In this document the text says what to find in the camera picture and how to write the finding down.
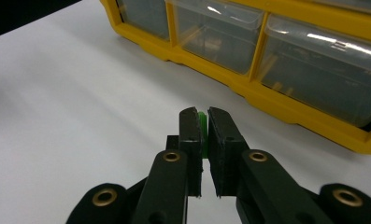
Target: yellow plastic frame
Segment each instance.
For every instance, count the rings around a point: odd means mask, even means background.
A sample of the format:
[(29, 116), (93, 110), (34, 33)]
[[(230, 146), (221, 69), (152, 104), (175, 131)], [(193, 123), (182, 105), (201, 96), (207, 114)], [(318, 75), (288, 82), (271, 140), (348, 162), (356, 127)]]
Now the yellow plastic frame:
[[(339, 7), (329, 7), (307, 0), (232, 0), (263, 10), (262, 30), (270, 13), (305, 21), (346, 35), (371, 41), (371, 15)], [(343, 147), (371, 154), (371, 132), (363, 131), (331, 117), (311, 106), (263, 86), (256, 79), (266, 36), (260, 33), (250, 72), (246, 76), (225, 69), (182, 49), (177, 43), (174, 9), (166, 3), (170, 41), (164, 41), (121, 21), (116, 0), (101, 0), (112, 28), (119, 35), (137, 43), (146, 52), (164, 61), (185, 64), (242, 95), (251, 104), (288, 123), (297, 123)]]

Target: yellow storage bin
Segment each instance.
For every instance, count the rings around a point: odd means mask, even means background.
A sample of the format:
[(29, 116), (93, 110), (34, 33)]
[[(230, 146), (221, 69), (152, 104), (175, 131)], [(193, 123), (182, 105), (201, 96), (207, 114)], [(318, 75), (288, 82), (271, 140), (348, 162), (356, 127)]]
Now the yellow storage bin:
[(371, 42), (275, 15), (264, 31), (265, 86), (371, 131)]
[(112, 28), (146, 52), (371, 154), (371, 14), (322, 1), (101, 0)]
[(250, 70), (262, 24), (259, 9), (217, 0), (166, 0), (173, 4), (181, 47), (239, 74)]

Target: black plastic part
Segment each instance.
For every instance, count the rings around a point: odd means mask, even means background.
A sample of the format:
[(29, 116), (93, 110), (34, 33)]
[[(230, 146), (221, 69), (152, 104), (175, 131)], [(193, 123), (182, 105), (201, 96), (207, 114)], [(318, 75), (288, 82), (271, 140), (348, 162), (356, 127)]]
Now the black plastic part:
[[(93, 197), (100, 195), (99, 202), (106, 201), (112, 195), (108, 193), (101, 193), (101, 190), (114, 190), (116, 192), (116, 199), (107, 205), (99, 204), (98, 206), (93, 203)], [(89, 190), (78, 205), (72, 211), (67, 224), (115, 224), (127, 223), (129, 218), (129, 211), (126, 207), (127, 192), (126, 189), (120, 185), (115, 184), (102, 184)]]
[[(240, 190), (237, 198), (252, 209), (258, 209), (264, 223), (334, 223), (272, 155), (261, 150), (247, 150), (241, 156), (239, 169), (247, 190)], [(255, 217), (241, 219), (253, 220)]]
[(208, 160), (217, 196), (236, 196), (238, 162), (249, 146), (228, 112), (211, 107), (208, 116)]
[(203, 173), (203, 131), (195, 107), (179, 113), (179, 150), (188, 155), (189, 196), (200, 197)]
[(168, 135), (167, 141), (165, 142), (165, 149), (179, 149), (178, 135)]
[(235, 206), (241, 223), (264, 224), (264, 216), (241, 178), (238, 183), (237, 195), (239, 196), (236, 198)]
[(304, 188), (302, 188), (306, 193), (307, 193), (307, 195), (315, 202), (315, 203), (317, 203), (318, 202), (318, 199), (319, 199), (319, 195), (317, 194), (317, 193), (315, 193), (315, 192), (312, 192), (312, 191), (310, 191), (310, 190), (308, 190), (308, 189), (304, 189)]
[(371, 224), (371, 198), (343, 184), (325, 185), (318, 202), (335, 223)]
[(127, 190), (127, 204), (126, 209), (128, 211), (129, 221), (126, 223), (130, 223), (131, 217), (136, 211), (136, 207), (138, 206), (139, 198), (141, 197), (141, 193), (144, 189), (145, 183), (147, 182), (147, 177), (139, 181), (138, 183), (134, 184)]
[(187, 158), (180, 150), (165, 150), (156, 156), (132, 224), (186, 223)]

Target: white surface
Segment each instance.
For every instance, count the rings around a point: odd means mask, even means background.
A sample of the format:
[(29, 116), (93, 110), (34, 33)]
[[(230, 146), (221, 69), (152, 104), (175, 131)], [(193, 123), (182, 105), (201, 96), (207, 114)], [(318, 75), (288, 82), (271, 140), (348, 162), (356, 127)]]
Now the white surface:
[[(371, 196), (371, 156), (355, 154), (250, 106), (192, 69), (116, 35), (98, 1), (0, 36), (0, 224), (65, 223), (87, 190), (148, 175), (178, 113), (231, 113), (250, 147), (272, 153), (303, 187), (340, 182)], [(215, 198), (208, 162), (188, 223), (240, 223)]]

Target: mounting hole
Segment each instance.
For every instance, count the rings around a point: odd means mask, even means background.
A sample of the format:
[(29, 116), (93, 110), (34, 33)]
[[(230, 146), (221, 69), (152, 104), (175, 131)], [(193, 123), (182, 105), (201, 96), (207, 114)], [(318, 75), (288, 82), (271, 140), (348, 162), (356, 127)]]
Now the mounting hole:
[(298, 213), (296, 214), (296, 219), (302, 224), (314, 224), (316, 221), (311, 214), (308, 213)]
[(102, 189), (94, 194), (93, 204), (97, 207), (107, 206), (115, 202), (118, 197), (118, 193), (115, 189)]
[(179, 161), (180, 155), (176, 152), (167, 152), (163, 155), (165, 161)]
[(155, 212), (150, 215), (148, 222), (150, 224), (165, 224), (167, 218), (164, 212)]
[(267, 161), (267, 157), (262, 152), (251, 152), (250, 159), (253, 161)]
[(360, 207), (363, 205), (363, 200), (355, 193), (347, 189), (335, 189), (333, 190), (334, 197), (341, 203), (351, 206)]

